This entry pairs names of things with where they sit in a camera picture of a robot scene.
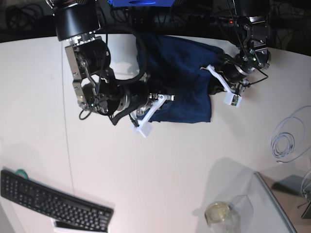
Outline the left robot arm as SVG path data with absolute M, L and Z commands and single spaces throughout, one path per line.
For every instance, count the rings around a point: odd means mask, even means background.
M 217 17 L 220 31 L 239 49 L 230 56 L 225 52 L 217 55 L 214 70 L 224 79 L 230 91 L 240 95 L 252 86 L 248 76 L 254 71 L 263 73 L 270 65 L 271 54 L 267 40 L 269 32 L 268 0 L 228 0 L 229 16 Z

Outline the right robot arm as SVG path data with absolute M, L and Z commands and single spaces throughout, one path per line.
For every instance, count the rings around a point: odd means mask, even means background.
M 107 26 L 96 0 L 49 0 L 47 5 L 53 12 L 58 40 L 69 43 L 65 52 L 82 112 L 106 116 L 113 125 L 128 116 L 138 128 L 163 104 L 175 100 L 175 95 L 148 73 L 148 52 L 141 35 L 126 26 Z M 136 76 L 127 80 L 115 77 L 108 40 L 95 34 L 100 29 L 106 34 L 119 30 L 136 38 L 142 55 Z

